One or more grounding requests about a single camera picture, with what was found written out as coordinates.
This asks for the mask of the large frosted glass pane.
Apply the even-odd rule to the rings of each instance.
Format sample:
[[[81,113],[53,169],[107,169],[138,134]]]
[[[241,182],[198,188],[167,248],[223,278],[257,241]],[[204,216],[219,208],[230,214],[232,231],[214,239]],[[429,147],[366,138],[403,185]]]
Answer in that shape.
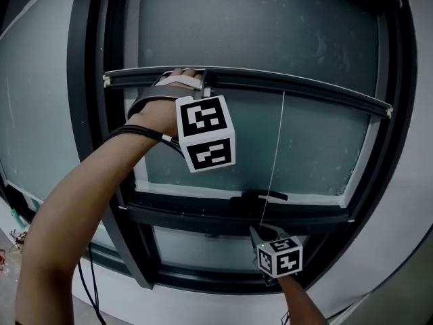
[[[73,0],[34,0],[0,34],[0,163],[45,200],[79,163],[67,87]]]

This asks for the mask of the tangle of brown sticks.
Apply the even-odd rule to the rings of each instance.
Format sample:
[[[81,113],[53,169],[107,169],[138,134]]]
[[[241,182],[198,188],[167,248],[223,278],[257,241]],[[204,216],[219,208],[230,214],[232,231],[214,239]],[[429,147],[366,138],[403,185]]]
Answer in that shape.
[[[23,232],[17,232],[16,230],[13,230],[9,233],[9,235],[11,236],[13,242],[12,242],[12,247],[9,249],[9,252],[20,252],[22,253],[22,249],[24,247],[24,242],[26,239],[26,235],[27,235],[27,231],[23,231]]]

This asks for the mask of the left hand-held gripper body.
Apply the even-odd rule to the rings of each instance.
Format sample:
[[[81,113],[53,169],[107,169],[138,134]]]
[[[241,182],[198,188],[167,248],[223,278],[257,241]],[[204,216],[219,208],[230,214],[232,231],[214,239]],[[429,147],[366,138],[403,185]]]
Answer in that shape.
[[[235,164],[235,129],[222,95],[175,100],[178,140],[192,173]]]

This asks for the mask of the teal plastic bottle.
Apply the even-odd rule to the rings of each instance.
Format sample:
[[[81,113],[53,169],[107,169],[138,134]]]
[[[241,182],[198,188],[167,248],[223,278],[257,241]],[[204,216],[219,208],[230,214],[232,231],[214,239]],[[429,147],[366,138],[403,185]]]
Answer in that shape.
[[[21,218],[20,218],[18,212],[17,212],[15,209],[11,209],[11,215],[12,215],[12,217],[15,219],[15,221],[16,221],[18,227],[19,227],[21,230],[25,230],[26,225],[23,223],[23,221],[21,220]]]

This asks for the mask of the small fixed glass pane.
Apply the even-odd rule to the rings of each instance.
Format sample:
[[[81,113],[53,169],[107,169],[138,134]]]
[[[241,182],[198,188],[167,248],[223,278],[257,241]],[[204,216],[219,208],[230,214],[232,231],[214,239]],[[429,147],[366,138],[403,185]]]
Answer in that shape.
[[[249,236],[224,236],[154,227],[162,264],[208,272],[257,271]]]

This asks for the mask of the person's right forearm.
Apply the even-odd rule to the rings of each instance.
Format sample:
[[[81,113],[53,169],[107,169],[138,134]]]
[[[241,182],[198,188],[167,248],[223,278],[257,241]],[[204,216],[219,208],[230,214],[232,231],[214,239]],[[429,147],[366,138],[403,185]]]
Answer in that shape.
[[[290,325],[329,325],[323,314],[291,276],[277,279],[288,306]]]

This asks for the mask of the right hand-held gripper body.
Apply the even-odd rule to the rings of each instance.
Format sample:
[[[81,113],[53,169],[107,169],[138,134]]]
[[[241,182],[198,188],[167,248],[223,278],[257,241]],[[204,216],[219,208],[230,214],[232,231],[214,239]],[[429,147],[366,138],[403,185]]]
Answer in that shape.
[[[253,264],[262,274],[266,286],[277,279],[302,271],[302,243],[297,236],[265,242],[252,237]]]

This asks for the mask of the person's left hand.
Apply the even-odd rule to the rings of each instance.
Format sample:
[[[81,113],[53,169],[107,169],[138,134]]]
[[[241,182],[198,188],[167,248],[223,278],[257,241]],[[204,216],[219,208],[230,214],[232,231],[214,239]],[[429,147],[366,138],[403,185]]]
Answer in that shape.
[[[197,80],[202,79],[202,75],[198,74],[193,68],[188,68],[184,71],[180,68],[176,68],[169,77],[173,76],[185,76]],[[194,87],[190,87],[180,82],[172,82],[167,85],[157,86],[157,88],[162,89],[164,92],[169,91],[169,87],[179,87],[190,91],[195,89]],[[134,114],[126,124],[139,125],[171,137],[177,137],[177,112],[175,101],[165,98],[151,100],[140,112]]]

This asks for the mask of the frosted glass window sash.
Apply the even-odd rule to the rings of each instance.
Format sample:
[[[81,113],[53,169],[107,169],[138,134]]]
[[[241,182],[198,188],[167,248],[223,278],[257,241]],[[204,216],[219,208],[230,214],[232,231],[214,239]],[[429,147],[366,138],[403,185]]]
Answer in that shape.
[[[291,200],[339,203],[363,170],[377,122],[336,104],[254,91],[222,90],[236,132],[236,163],[189,172],[165,145],[135,167],[135,188],[156,194],[229,198],[247,189],[274,190]]]

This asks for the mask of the person's left forearm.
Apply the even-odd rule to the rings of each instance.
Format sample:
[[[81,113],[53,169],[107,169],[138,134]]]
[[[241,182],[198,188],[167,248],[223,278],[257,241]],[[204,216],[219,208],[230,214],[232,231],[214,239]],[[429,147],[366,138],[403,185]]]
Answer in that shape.
[[[53,190],[32,220],[23,247],[16,325],[74,325],[74,271],[121,182],[169,136],[124,125]]]

